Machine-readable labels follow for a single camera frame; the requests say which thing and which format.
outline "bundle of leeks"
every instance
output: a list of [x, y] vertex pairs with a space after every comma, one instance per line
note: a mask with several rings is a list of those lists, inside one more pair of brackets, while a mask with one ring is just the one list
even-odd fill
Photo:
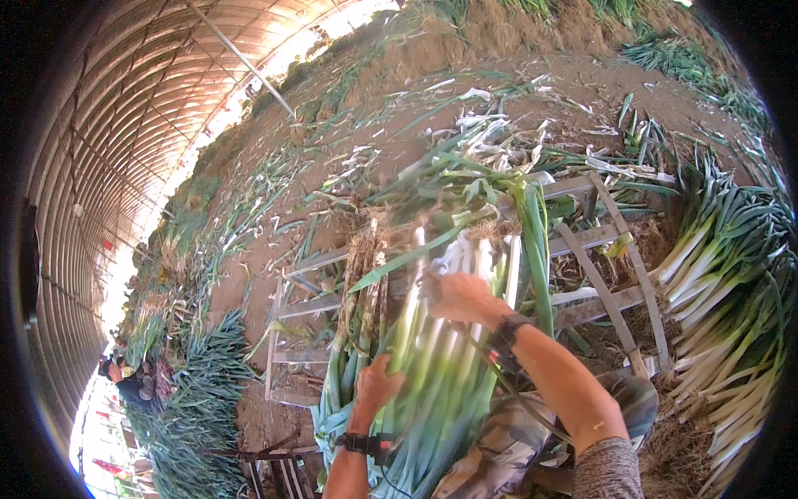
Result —
[[707, 415], [713, 474], [701, 494], [718, 493], [759, 433], [784, 361], [798, 291], [793, 220], [769, 190], [737, 186], [709, 150], [696, 147], [680, 180], [681, 234], [653, 276], [682, 329], [670, 397], [683, 422]]
[[[334, 458], [332, 442], [345, 431], [354, 404], [354, 381], [365, 365], [361, 361], [368, 362], [369, 353], [376, 356], [388, 351], [392, 354], [389, 369], [406, 373], [402, 393], [389, 402], [373, 424], [372, 434], [395, 434], [400, 436], [401, 443], [386, 467], [376, 467], [369, 458], [372, 497], [428, 497], [451, 464], [468, 448], [488, 412], [496, 383], [493, 371], [477, 354], [476, 345], [483, 344], [487, 338], [487, 331], [483, 331], [481, 325], [467, 325], [471, 336], [468, 339], [452, 329], [447, 321], [428, 316], [427, 303], [420, 299], [418, 285], [425, 270], [466, 271], [478, 275], [488, 282], [496, 296], [515, 307], [519, 298], [523, 248], [523, 255], [535, 276], [535, 309], [540, 326], [549, 335], [553, 332], [547, 285], [548, 224], [542, 187], [537, 183], [519, 182], [511, 190], [520, 227], [518, 223], [496, 222], [493, 218], [498, 216], [499, 210], [485, 204], [474, 213], [465, 211], [452, 216], [453, 227], [429, 242], [425, 228], [416, 228], [413, 251], [385, 265], [375, 266], [368, 273], [362, 270], [362, 265], [358, 266], [357, 256], [350, 254], [347, 268], [353, 271], [351, 277], [347, 271], [345, 289], [352, 301], [344, 303], [339, 313], [322, 400], [312, 413], [316, 440], [329, 469]], [[428, 253], [440, 253], [436, 248], [446, 243], [449, 244], [442, 255], [427, 264]], [[408, 263], [412, 266], [410, 287], [399, 319], [389, 331], [379, 330], [378, 342], [372, 343], [375, 334], [369, 332], [368, 320], [372, 299], [368, 297], [379, 296], [388, 272]], [[351, 284], [360, 275], [363, 277]], [[363, 319], [351, 320], [358, 317], [356, 310], [361, 303]], [[348, 331], [349, 324], [354, 325], [352, 331]], [[359, 336], [352, 334], [354, 330], [358, 330]]]

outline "black wrist strap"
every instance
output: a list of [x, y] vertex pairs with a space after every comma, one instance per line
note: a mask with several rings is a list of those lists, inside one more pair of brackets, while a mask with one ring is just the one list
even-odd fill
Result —
[[369, 435], [341, 434], [335, 439], [335, 446], [343, 446], [344, 449], [349, 450], [350, 452], [368, 454]]
[[504, 370], [516, 376], [528, 378], [523, 371], [523, 367], [518, 363], [515, 355], [512, 354], [518, 330], [524, 324], [532, 324], [532, 321], [521, 314], [505, 315], [501, 324], [488, 337], [488, 341], [485, 342], [485, 348], [488, 350], [488, 357], [502, 366]]
[[357, 452], [372, 456], [375, 465], [384, 465], [393, 441], [392, 434], [369, 435], [342, 434], [335, 439], [335, 446], [343, 446], [350, 452]]
[[512, 348], [516, 344], [516, 335], [524, 324], [532, 324], [528, 317], [521, 314], [505, 315], [499, 327], [493, 331], [487, 346], [500, 356], [512, 358]]

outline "hand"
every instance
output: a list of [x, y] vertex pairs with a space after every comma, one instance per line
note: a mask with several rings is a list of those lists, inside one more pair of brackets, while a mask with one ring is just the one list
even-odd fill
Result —
[[358, 412], [358, 417], [368, 419], [368, 424], [385, 407], [388, 401], [399, 393], [405, 375], [396, 373], [388, 376], [385, 369], [391, 356], [382, 354], [364, 367], [358, 376], [358, 396], [355, 398], [353, 413]]
[[426, 277], [422, 287], [428, 288], [426, 295], [438, 298], [429, 308], [429, 314], [438, 319], [479, 323], [496, 329], [502, 316], [512, 313], [504, 301], [491, 293], [488, 283], [473, 274], [457, 272], [440, 278]]

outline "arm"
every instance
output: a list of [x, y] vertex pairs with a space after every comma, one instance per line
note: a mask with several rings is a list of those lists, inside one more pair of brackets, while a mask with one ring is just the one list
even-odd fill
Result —
[[[389, 360], [390, 355], [380, 355], [358, 375], [358, 396], [354, 399], [347, 433], [368, 435], [377, 412], [399, 393], [405, 376], [401, 373], [387, 376], [385, 368]], [[365, 499], [368, 493], [365, 454], [338, 449], [324, 486], [324, 499]]]
[[[440, 301], [430, 309], [435, 317], [475, 322], [494, 330], [505, 315], [515, 313], [475, 275], [458, 272], [443, 276], [439, 283], [440, 293], [435, 294]], [[629, 440], [618, 403], [565, 347], [536, 327], [524, 325], [512, 353], [563, 422], [577, 456], [605, 438]]]
[[144, 379], [141, 380], [141, 382], [144, 384], [144, 387], [139, 389], [139, 397], [141, 397], [141, 400], [152, 400], [152, 388], [154, 381], [155, 379], [149, 375], [145, 375]]

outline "wire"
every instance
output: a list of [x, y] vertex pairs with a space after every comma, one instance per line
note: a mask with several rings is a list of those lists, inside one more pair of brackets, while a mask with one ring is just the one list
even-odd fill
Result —
[[385, 472], [385, 465], [380, 465], [380, 473], [382, 473], [382, 479], [385, 480], [385, 482], [388, 485], [390, 485], [392, 489], [396, 490], [405, 497], [413, 499], [413, 496], [411, 496], [410, 494], [406, 493], [404, 490], [400, 489], [399, 487], [396, 487], [394, 484], [391, 483], [391, 480], [388, 479], [388, 474]]
[[496, 367], [496, 364], [491, 361], [491, 359], [485, 354], [480, 344], [477, 343], [476, 340], [472, 338], [471, 335], [468, 335], [462, 331], [458, 331], [457, 329], [455, 329], [455, 331], [463, 335], [474, 346], [474, 348], [476, 348], [476, 351], [477, 353], [480, 354], [482, 360], [484, 360], [485, 363], [487, 363], [488, 366], [493, 370], [494, 374], [496, 374], [496, 378], [499, 380], [499, 382], [502, 385], [504, 385], [504, 388], [506, 388], [507, 391], [510, 392], [510, 395], [512, 395], [512, 397], [516, 401], [518, 401], [519, 404], [521, 404], [521, 406], [529, 413], [530, 416], [538, 420], [538, 422], [541, 425], [545, 426], [547, 430], [551, 431], [554, 435], [562, 438], [569, 445], [571, 446], [574, 445], [574, 442], [571, 440], [571, 437], [569, 437], [567, 434], [565, 434], [564, 432], [560, 431], [557, 427], [552, 425], [548, 419], [546, 419], [541, 413], [535, 410], [534, 407], [529, 405], [529, 402], [527, 402], [526, 398], [522, 397], [521, 394], [518, 393], [518, 391], [510, 385], [510, 382], [508, 382], [508, 380], [504, 377], [504, 375], [501, 373], [501, 370], [499, 370], [499, 368]]

